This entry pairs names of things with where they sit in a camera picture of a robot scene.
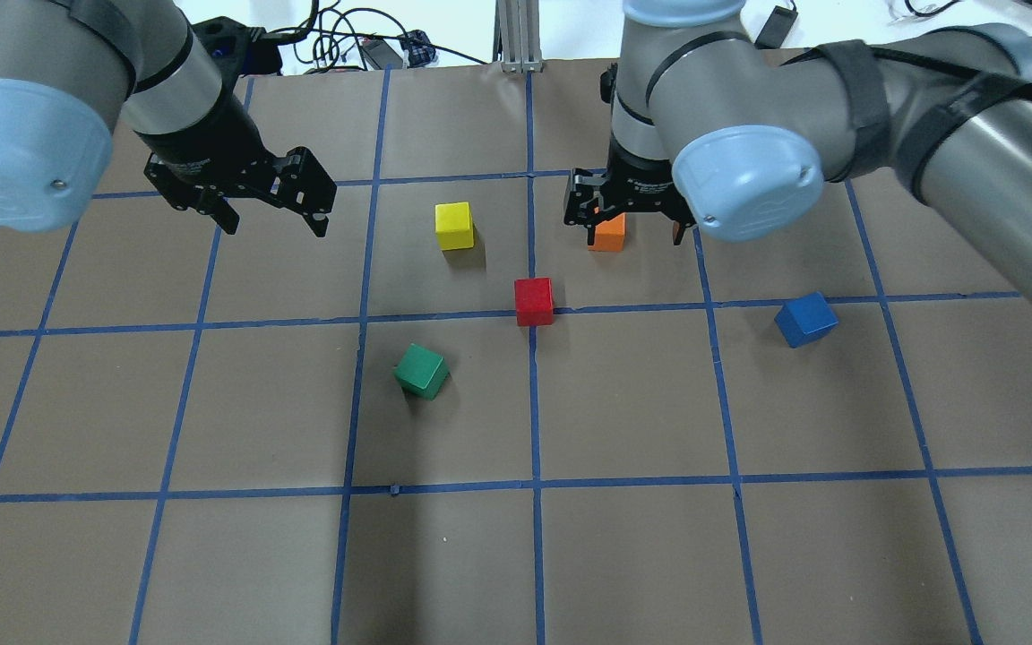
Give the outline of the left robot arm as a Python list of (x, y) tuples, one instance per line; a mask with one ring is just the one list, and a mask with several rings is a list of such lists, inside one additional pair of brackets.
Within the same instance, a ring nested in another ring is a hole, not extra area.
[(253, 199), (323, 237), (335, 181), (304, 147), (267, 150), (235, 94), (245, 71), (278, 71), (290, 40), (229, 18), (192, 24), (172, 1), (0, 1), (0, 228), (77, 223), (124, 124), (173, 209), (232, 236), (232, 201)]

